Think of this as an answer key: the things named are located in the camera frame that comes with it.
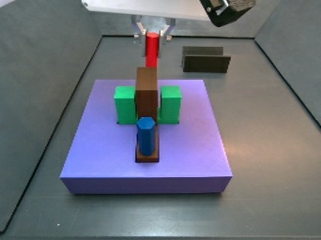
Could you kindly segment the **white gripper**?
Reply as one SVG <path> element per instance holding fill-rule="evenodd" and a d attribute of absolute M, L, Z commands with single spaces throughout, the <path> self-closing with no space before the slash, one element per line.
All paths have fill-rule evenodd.
<path fill-rule="evenodd" d="M 132 35 L 138 42 L 143 41 L 146 35 L 142 16 L 167 18 L 166 25 L 159 31 L 162 42 L 171 39 L 175 19 L 209 20 L 199 0 L 82 0 L 82 3 L 88 11 L 130 14 Z"/>

